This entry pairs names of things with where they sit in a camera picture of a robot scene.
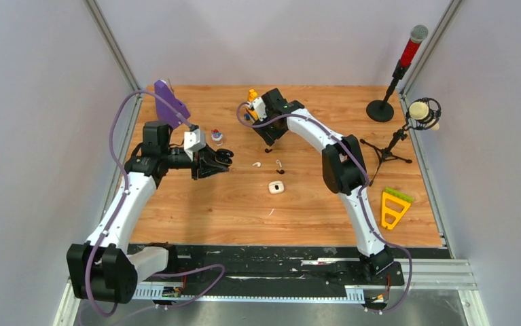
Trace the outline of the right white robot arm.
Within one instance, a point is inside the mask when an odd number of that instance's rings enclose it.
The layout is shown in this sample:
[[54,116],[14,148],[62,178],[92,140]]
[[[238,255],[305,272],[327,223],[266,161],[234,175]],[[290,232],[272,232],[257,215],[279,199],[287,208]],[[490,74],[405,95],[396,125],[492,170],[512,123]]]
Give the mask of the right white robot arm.
[[343,136],[322,124],[298,101],[289,102],[279,89],[263,95],[253,89],[247,95],[252,128],[269,146],[286,132],[303,138],[321,154],[323,180],[337,194],[351,220],[361,256],[360,274],[368,283],[378,283],[393,263],[387,243],[374,220],[367,186],[370,182],[359,140]]

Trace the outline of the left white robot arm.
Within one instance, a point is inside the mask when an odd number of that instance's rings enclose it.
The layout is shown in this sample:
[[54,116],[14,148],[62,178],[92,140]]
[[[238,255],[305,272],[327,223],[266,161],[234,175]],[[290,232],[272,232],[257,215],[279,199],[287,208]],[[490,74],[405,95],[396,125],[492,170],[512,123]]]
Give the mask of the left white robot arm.
[[128,254],[132,232],[169,170],[188,169],[192,179],[203,179],[227,172],[234,154],[210,147],[196,126],[185,132],[182,145],[171,145],[172,131],[164,122],[145,123],[143,140],[122,165],[122,182],[105,216],[85,243],[69,247],[67,265],[75,297],[126,304],[145,279],[157,274],[173,280],[179,275],[172,244],[153,242]]

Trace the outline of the white earbud charging case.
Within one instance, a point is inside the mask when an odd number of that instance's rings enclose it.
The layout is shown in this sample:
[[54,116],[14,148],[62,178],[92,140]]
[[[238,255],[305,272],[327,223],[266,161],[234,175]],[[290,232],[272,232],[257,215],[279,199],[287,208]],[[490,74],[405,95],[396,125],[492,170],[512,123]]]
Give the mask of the white earbud charging case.
[[282,194],[285,191],[285,185],[282,181],[272,181],[268,184],[270,194]]

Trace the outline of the black earbud charging case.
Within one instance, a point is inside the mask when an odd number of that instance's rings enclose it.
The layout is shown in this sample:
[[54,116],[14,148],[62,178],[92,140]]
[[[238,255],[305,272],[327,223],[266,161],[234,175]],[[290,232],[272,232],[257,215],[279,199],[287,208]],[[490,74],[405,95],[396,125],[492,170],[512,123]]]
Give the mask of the black earbud charging case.
[[229,149],[218,149],[216,151],[216,160],[220,164],[231,165],[233,163],[232,158],[234,157],[234,153]]

